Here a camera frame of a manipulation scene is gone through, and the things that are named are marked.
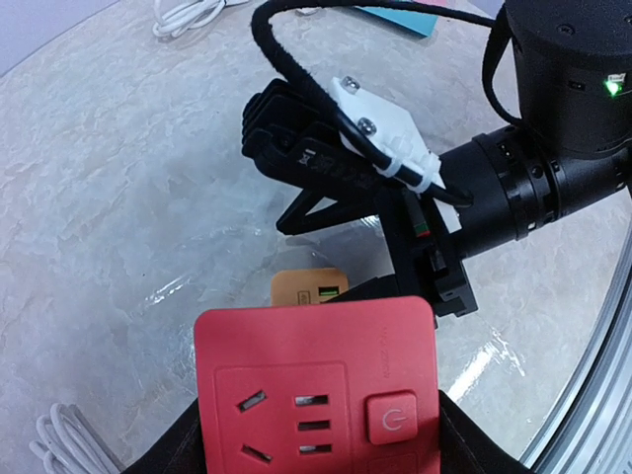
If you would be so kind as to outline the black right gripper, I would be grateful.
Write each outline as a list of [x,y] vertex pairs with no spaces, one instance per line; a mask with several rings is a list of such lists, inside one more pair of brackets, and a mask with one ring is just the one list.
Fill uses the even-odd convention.
[[241,144],[260,173],[300,190],[276,222],[281,234],[297,236],[378,216],[393,272],[350,288],[336,302],[420,296],[437,316],[477,310],[434,201],[378,175],[285,81],[271,81],[248,101]]

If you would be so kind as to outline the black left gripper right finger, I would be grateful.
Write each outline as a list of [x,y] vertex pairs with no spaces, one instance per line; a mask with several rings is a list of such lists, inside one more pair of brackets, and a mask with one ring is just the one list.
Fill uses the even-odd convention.
[[443,391],[439,390],[441,474],[532,474],[495,444]]

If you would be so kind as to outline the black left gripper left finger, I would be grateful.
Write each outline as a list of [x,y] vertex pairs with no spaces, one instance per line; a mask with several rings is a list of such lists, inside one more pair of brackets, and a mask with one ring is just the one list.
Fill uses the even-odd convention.
[[201,474],[202,433],[198,399],[123,474]]

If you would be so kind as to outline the orange power strip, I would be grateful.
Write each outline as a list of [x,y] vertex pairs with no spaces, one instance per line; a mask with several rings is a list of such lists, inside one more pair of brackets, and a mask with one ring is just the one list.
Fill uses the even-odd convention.
[[271,282],[271,306],[320,304],[345,293],[348,277],[335,268],[285,270]]

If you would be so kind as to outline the red cube adapter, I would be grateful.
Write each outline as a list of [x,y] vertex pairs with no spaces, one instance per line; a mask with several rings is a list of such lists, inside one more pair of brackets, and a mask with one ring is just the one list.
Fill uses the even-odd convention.
[[209,472],[439,471],[425,300],[210,310],[194,336]]

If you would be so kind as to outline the teal power strip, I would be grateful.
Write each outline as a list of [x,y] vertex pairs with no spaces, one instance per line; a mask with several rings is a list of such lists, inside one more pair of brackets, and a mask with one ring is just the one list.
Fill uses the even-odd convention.
[[359,9],[423,38],[427,38],[433,34],[437,22],[437,16],[430,14],[379,7],[359,7]]

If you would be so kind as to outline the pink power strip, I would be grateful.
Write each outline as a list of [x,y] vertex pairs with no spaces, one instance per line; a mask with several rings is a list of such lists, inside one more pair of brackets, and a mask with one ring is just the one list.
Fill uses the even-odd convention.
[[447,0],[415,0],[415,2],[425,4],[425,5],[440,6],[440,7],[448,6]]

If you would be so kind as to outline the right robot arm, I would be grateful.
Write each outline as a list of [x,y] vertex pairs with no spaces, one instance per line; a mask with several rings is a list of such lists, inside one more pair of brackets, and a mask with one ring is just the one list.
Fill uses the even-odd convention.
[[631,179],[631,5],[627,1],[507,1],[494,18],[415,1],[392,10],[489,30],[482,86],[492,109],[500,60],[513,50],[519,113],[504,126],[432,153],[410,114],[352,77],[321,87],[274,36],[268,1],[252,17],[277,79],[243,112],[242,152],[295,186],[278,219],[285,235],[375,215],[393,273],[345,291],[357,301],[420,296],[436,316],[477,309],[463,263],[527,237],[625,187]]

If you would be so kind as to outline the aluminium front rail frame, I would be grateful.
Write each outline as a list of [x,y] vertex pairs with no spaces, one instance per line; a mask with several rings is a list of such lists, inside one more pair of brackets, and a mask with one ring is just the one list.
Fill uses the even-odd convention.
[[631,248],[575,372],[520,461],[536,473],[631,471]]

